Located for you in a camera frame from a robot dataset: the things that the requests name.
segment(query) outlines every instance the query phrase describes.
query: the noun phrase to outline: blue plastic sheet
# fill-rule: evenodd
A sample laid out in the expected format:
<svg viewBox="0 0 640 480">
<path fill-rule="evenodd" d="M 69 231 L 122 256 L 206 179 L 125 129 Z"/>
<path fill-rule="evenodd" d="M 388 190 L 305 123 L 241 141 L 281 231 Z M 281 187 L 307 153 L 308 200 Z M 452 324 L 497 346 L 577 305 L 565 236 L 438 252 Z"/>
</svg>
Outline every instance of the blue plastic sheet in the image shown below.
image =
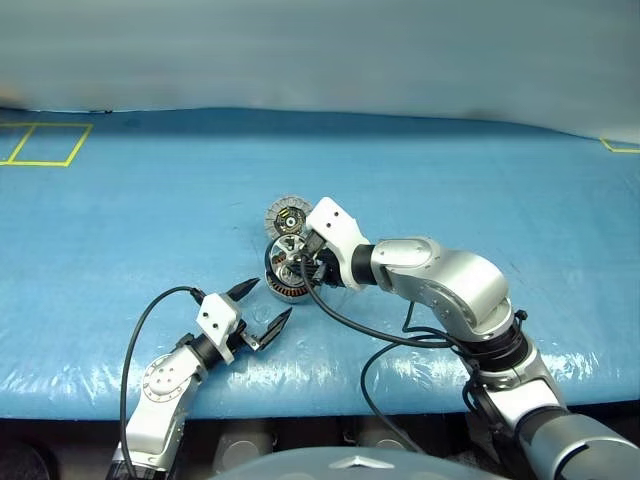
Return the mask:
<svg viewBox="0 0 640 480">
<path fill-rule="evenodd" d="M 0 166 L 0 416 L 116 418 L 125 348 L 147 303 L 178 284 L 223 291 L 261 276 L 265 210 L 289 193 L 332 196 L 371 241 L 428 235 L 485 256 L 529 312 L 526 330 L 570 404 L 640 397 L 638 155 L 511 124 L 366 115 L 2 112 L 0 121 L 94 125 L 67 168 Z M 66 155 L 78 132 L 54 130 L 38 127 L 17 159 Z M 0 128 L 0 157 L 20 138 Z M 407 305 L 397 297 L 322 294 L 400 331 Z M 286 305 L 262 284 L 242 307 L 260 332 Z M 199 333 L 196 313 L 184 295 L 151 315 L 131 409 L 146 365 Z M 414 321 L 437 325 L 424 307 Z M 267 351 L 210 375 L 194 416 L 368 413 L 359 373 L 382 345 L 296 306 Z M 446 351 L 398 348 L 370 371 L 390 413 L 462 410 L 465 380 Z"/>
</svg>

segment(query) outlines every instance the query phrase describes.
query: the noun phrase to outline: black wire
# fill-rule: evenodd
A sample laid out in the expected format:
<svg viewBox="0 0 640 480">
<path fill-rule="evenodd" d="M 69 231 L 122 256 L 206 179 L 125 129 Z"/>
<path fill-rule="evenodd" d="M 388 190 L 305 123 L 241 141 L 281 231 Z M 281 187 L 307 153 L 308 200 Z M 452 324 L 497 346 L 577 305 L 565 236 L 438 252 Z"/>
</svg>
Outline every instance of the black wire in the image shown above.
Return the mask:
<svg viewBox="0 0 640 480">
<path fill-rule="evenodd" d="M 469 411 L 473 414 L 478 414 L 478 409 L 473 405 L 471 400 L 469 400 L 469 392 L 471 390 L 471 385 L 475 382 L 475 372 L 471 374 L 469 380 L 462 387 L 462 401 Z"/>
<path fill-rule="evenodd" d="M 138 323 L 136 324 L 135 328 L 133 329 L 133 333 L 131 334 L 131 339 L 129 340 L 127 353 L 124 357 L 124 365 L 122 366 L 122 382 L 120 384 L 120 449 L 122 450 L 122 457 L 124 458 L 124 464 L 127 467 L 127 472 L 132 478 L 138 478 L 133 466 L 133 462 L 131 461 L 129 445 L 127 443 L 127 383 L 129 380 L 129 367 L 131 365 L 133 348 L 136 345 L 136 340 L 138 340 L 140 330 L 142 330 L 142 325 L 144 325 L 144 322 L 151 313 L 151 310 L 153 310 L 154 307 L 165 297 L 168 297 L 169 295 L 176 292 L 190 292 L 191 290 L 192 287 L 174 287 L 170 288 L 166 292 L 161 293 L 155 299 L 153 299 L 153 301 L 149 304 L 145 311 L 142 312 L 142 315 L 140 315 Z"/>
<path fill-rule="evenodd" d="M 303 254 L 304 259 L 309 259 L 310 257 Z M 399 345 L 406 345 L 408 347 L 416 347 L 416 348 L 449 348 L 451 346 L 455 346 L 463 355 L 471 356 L 471 351 L 463 345 L 460 341 L 453 338 L 452 336 L 446 334 L 442 330 L 438 330 L 437 328 L 431 327 L 419 327 L 422 332 L 430 333 L 438 336 L 444 340 L 447 340 L 451 345 L 435 347 L 432 346 L 429 342 L 421 342 L 412 338 L 398 337 L 396 335 L 391 335 L 389 333 L 381 332 L 379 330 L 374 330 L 373 328 L 366 327 L 360 323 L 354 322 L 353 320 L 341 315 L 340 313 L 333 310 L 329 305 L 325 303 L 322 298 L 317 294 L 314 290 L 313 285 L 311 285 L 311 280 L 307 275 L 307 266 L 305 261 L 300 262 L 300 277 L 302 277 L 302 281 L 304 282 L 304 286 L 306 287 L 309 295 L 313 299 L 314 302 L 324 311 L 327 315 L 329 315 L 334 320 L 337 320 L 341 324 L 346 327 L 349 327 L 353 330 L 356 330 L 360 333 L 364 333 L 365 335 L 369 335 L 370 337 L 377 338 L 379 340 L 384 340 L 385 342 L 397 343 Z"/>
<path fill-rule="evenodd" d="M 431 338 L 444 338 L 441 334 L 444 333 L 441 330 L 436 330 L 438 333 L 434 333 L 432 328 L 430 327 L 410 327 L 411 316 L 413 315 L 413 308 L 416 302 L 409 302 L 409 309 L 407 310 L 407 316 L 404 320 L 404 324 L 402 325 L 402 331 L 404 333 L 417 333 L 417 332 L 427 332 L 431 333 Z M 448 340 L 444 340 L 442 342 L 430 342 L 429 348 L 451 348 L 453 344 Z"/>
<path fill-rule="evenodd" d="M 414 332 L 429 332 L 429 327 L 409 327 L 409 323 L 411 322 L 411 315 L 413 314 L 413 308 L 415 306 L 415 302 L 409 302 L 409 310 L 407 311 L 407 317 L 402 325 L 402 331 L 404 333 L 414 333 Z M 460 351 L 456 351 L 451 349 L 452 352 L 461 356 L 465 360 L 469 361 L 471 359 L 482 359 L 482 358 L 493 358 L 497 356 L 509 356 L 518 348 L 520 348 L 520 344 L 522 343 L 524 337 L 522 335 L 522 319 L 516 318 L 515 321 L 516 334 L 513 340 L 504 347 L 496 348 L 494 350 L 487 350 L 484 352 L 474 352 L 474 353 L 464 353 Z"/>
<path fill-rule="evenodd" d="M 415 337 L 411 337 L 414 340 L 426 340 L 428 338 L 433 338 L 433 335 L 417 335 Z M 400 427 L 398 427 L 389 417 L 387 417 L 384 413 L 382 413 L 382 411 L 376 406 L 376 404 L 373 402 L 373 399 L 371 398 L 371 395 L 369 395 L 369 392 L 367 391 L 367 372 L 369 371 L 369 368 L 371 368 L 371 365 L 373 365 L 373 362 L 375 362 L 378 358 L 380 358 L 382 355 L 384 355 L 385 353 L 387 353 L 390 350 L 393 350 L 396 347 L 400 347 L 402 345 L 400 345 L 399 343 L 391 343 L 389 345 L 387 345 L 386 347 L 384 347 L 381 350 L 378 350 L 376 353 L 374 353 L 371 358 L 369 358 L 369 360 L 367 360 L 367 363 L 364 364 L 364 367 L 362 367 L 362 372 L 360 372 L 360 389 L 362 390 L 362 396 L 364 397 L 365 401 L 367 402 L 367 405 L 369 405 L 369 408 L 371 409 L 371 411 L 387 426 L 389 427 L 393 433 L 395 433 L 408 447 L 410 447 L 413 451 L 418 452 L 418 453 L 425 453 L 425 451 L 420 447 L 420 445 L 418 445 L 416 442 L 414 442 L 411 437 L 409 437 L 409 435 L 407 435 L 405 432 L 403 432 Z"/>
</svg>

